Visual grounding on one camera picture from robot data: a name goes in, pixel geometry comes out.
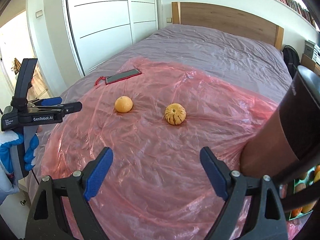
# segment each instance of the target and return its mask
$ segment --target doorway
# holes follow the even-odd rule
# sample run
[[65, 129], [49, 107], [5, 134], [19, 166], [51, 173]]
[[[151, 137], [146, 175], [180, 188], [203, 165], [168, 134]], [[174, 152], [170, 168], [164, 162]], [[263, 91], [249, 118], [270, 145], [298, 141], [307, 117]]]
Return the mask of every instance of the doorway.
[[[27, 15], [24, 11], [0, 28], [0, 65], [12, 92], [14, 92], [23, 59], [34, 57]], [[27, 95], [28, 101], [51, 97], [41, 76], [38, 63], [31, 85]]]

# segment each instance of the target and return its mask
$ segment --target bed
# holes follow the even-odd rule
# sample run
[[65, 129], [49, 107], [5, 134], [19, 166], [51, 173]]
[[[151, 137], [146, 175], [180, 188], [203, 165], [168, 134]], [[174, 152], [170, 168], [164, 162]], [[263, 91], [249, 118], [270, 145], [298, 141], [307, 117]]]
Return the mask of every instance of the bed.
[[[63, 101], [79, 100], [100, 76], [115, 74], [135, 57], [185, 64], [250, 91], [261, 100], [273, 101], [275, 105], [281, 101], [292, 78], [279, 51], [284, 32], [280, 26], [236, 9], [199, 3], [172, 3], [172, 16], [173, 25], [101, 63], [66, 90], [61, 95]], [[55, 125], [47, 125], [39, 134], [34, 167], [39, 180], [44, 175], [42, 160], [54, 128]], [[32, 200], [37, 188], [35, 179], [29, 176], [27, 185]], [[210, 223], [206, 224], [194, 239], [203, 238], [210, 227]], [[177, 239], [190, 239], [190, 235]]]

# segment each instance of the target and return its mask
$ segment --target light switch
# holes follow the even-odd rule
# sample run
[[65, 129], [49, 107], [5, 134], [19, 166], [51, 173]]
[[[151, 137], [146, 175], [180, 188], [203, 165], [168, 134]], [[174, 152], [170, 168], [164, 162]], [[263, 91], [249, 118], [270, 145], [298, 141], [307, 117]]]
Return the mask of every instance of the light switch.
[[36, 18], [39, 18], [43, 15], [42, 10], [36, 12]]

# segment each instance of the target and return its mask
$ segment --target white and blue glove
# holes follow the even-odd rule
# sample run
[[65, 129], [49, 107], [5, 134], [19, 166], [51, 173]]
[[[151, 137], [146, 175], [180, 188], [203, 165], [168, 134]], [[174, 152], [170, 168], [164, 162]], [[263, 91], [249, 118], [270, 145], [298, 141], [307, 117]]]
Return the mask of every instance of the white and blue glove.
[[[14, 131], [0, 132], [0, 205], [8, 195], [19, 192], [18, 181], [14, 179], [14, 170], [10, 157], [10, 148], [23, 143], [23, 136]], [[24, 156], [25, 169], [31, 171], [34, 167], [34, 150], [39, 146], [35, 135], [30, 141], [30, 148]]]

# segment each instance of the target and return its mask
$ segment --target white wardrobe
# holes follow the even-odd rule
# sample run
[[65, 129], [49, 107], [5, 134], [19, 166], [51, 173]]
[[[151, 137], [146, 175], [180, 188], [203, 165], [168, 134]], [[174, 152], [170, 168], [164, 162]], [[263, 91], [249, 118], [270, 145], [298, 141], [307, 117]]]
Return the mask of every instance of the white wardrobe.
[[156, 0], [67, 0], [84, 74], [158, 29]]

